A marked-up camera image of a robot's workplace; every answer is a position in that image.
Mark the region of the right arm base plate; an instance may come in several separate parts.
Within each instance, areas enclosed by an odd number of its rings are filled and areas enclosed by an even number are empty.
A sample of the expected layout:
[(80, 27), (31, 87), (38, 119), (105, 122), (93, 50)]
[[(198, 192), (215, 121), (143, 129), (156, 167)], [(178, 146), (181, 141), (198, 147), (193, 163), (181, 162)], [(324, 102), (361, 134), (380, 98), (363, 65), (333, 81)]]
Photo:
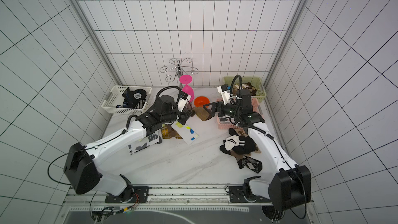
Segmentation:
[(261, 196), (250, 195), (245, 193), (243, 186), (226, 186), (226, 193), (230, 198), (231, 203), (270, 203), (269, 199)]

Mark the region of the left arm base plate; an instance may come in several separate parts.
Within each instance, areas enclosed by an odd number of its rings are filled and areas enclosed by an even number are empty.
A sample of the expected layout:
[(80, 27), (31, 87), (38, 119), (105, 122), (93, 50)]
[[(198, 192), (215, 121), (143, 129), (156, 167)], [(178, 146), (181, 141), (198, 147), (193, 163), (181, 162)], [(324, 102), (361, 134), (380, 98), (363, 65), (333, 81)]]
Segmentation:
[(107, 194), (105, 202), (133, 204), (138, 201), (138, 203), (146, 203), (149, 195), (149, 189), (150, 188), (147, 186), (127, 186), (125, 190), (118, 196)]

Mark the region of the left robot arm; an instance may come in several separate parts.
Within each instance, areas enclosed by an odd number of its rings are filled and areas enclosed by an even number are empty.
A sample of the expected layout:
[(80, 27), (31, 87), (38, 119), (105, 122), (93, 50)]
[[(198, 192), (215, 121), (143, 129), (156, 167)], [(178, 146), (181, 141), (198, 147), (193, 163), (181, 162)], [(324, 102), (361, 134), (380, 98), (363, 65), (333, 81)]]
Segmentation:
[(74, 191), (83, 195), (91, 190), (119, 197), (123, 202), (134, 195), (131, 182), (124, 175), (105, 171), (102, 164), (129, 144), (137, 143), (159, 131), (164, 124), (185, 124), (192, 113), (186, 109), (191, 96), (179, 87), (178, 97), (164, 95), (169, 88), (161, 89), (153, 105), (141, 115), (130, 115), (126, 126), (98, 141), (82, 145), (77, 143), (69, 149), (64, 174)]

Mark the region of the brown tan striped sock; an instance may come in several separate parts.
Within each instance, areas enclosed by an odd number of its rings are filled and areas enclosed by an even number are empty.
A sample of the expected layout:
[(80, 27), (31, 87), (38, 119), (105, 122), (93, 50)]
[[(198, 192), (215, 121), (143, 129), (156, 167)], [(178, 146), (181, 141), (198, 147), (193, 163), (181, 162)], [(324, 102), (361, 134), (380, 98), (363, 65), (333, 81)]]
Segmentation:
[[(248, 90), (251, 96), (256, 96), (258, 91), (257, 88), (254, 87), (251, 82), (242, 84), (242, 90)], [(239, 84), (236, 84), (233, 86), (233, 91), (232, 91), (233, 95), (237, 95), (238, 91), (239, 91)]]

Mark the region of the yellow brown plaid sock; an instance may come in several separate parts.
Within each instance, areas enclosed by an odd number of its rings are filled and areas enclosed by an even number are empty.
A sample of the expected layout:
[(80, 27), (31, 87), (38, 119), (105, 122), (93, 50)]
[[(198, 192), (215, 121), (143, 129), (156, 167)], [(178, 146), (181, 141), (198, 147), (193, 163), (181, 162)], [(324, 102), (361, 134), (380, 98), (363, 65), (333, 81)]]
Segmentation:
[(161, 128), (162, 138), (167, 140), (171, 138), (182, 139), (176, 130), (171, 125), (163, 125)]

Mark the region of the black white sock pile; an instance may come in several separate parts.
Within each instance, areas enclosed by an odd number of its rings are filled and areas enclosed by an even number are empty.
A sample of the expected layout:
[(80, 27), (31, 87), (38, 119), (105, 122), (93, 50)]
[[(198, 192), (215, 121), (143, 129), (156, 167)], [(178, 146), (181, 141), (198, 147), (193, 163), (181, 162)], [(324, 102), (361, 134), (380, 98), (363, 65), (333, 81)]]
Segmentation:
[(219, 147), (222, 153), (237, 157), (249, 156), (252, 152), (261, 153), (256, 142), (241, 129), (229, 128), (228, 133), (230, 136)]

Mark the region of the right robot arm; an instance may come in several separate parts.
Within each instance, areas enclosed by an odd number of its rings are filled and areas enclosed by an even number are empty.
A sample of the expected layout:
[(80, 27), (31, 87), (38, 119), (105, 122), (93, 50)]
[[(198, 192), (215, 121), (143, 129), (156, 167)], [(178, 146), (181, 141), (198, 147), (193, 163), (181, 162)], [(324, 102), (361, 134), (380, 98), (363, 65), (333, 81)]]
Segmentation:
[(222, 85), (218, 92), (223, 100), (203, 108), (212, 117), (229, 118), (233, 125), (220, 151), (234, 157), (240, 169), (257, 173), (244, 182), (246, 200), (268, 199), (279, 212), (310, 203), (311, 172), (306, 166), (299, 166), (271, 135), (262, 115), (254, 111), (251, 93), (243, 88), (242, 77), (236, 75), (231, 86)]

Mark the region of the black sock white logo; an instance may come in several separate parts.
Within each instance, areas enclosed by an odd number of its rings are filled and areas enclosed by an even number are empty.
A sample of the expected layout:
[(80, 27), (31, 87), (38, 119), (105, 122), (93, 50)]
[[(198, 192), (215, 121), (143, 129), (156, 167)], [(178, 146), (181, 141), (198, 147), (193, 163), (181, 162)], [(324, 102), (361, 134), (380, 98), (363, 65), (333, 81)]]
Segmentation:
[(132, 91), (130, 88), (126, 88), (122, 96), (124, 97), (123, 108), (141, 109), (145, 104), (147, 92), (144, 89)]

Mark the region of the brown long sock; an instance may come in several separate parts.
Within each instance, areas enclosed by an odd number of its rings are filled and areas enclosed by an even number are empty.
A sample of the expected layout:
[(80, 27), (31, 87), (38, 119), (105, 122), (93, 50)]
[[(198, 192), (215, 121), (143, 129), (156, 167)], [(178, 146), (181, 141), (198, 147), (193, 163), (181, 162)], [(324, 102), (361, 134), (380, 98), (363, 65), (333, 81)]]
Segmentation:
[(207, 121), (212, 118), (211, 111), (203, 107), (195, 107), (194, 109), (195, 115), (202, 121)]

